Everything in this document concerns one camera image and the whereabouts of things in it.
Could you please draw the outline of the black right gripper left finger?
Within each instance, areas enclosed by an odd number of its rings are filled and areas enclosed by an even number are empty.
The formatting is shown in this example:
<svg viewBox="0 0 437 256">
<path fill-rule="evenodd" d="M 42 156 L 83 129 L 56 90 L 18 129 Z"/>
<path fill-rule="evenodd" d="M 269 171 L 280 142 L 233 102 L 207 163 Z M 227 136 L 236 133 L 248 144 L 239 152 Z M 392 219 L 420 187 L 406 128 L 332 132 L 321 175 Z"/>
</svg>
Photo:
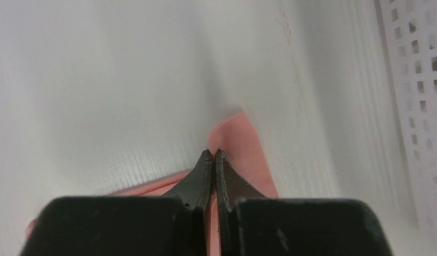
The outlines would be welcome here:
<svg viewBox="0 0 437 256">
<path fill-rule="evenodd" d="M 22 255 L 207 255 L 213 157 L 161 196 L 60 197 L 40 213 Z"/>
</svg>

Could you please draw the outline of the pink t shirt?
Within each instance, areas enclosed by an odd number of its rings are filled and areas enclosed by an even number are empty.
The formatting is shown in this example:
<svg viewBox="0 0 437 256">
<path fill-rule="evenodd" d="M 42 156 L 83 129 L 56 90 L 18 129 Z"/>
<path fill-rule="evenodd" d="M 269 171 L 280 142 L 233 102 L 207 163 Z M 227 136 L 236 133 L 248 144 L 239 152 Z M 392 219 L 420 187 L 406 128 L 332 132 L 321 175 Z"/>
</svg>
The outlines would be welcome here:
<svg viewBox="0 0 437 256">
<path fill-rule="evenodd" d="M 213 157 L 212 185 L 207 218 L 207 255 L 222 255 L 220 252 L 219 218 L 216 176 L 214 173 L 216 152 L 222 150 L 233 168 L 266 197 L 277 197 L 278 192 L 272 179 L 257 132 L 248 116 L 240 112 L 216 126 L 208 137 L 208 151 Z M 148 185 L 121 191 L 108 196 L 161 196 L 174 187 L 188 173 L 176 174 Z M 27 238 L 36 223 L 27 229 Z"/>
</svg>

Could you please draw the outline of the white plastic laundry basket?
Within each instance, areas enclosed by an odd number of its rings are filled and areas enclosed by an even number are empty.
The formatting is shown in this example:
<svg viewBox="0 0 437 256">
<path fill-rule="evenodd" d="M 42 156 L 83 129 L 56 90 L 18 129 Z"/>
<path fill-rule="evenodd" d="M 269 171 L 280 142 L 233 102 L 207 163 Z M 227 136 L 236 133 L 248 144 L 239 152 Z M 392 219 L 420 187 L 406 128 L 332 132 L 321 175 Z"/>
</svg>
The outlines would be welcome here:
<svg viewBox="0 0 437 256">
<path fill-rule="evenodd" d="M 381 1 L 419 227 L 437 247 L 437 1 Z"/>
</svg>

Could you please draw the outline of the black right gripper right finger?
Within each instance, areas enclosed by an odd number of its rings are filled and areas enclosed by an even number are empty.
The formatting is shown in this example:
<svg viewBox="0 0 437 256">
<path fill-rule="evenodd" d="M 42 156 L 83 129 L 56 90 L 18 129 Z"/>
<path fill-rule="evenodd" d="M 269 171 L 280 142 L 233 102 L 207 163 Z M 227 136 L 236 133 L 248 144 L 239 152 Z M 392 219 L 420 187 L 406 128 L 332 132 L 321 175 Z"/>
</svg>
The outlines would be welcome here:
<svg viewBox="0 0 437 256">
<path fill-rule="evenodd" d="M 345 198 L 268 198 L 215 156 L 222 255 L 391 255 L 364 202 Z"/>
</svg>

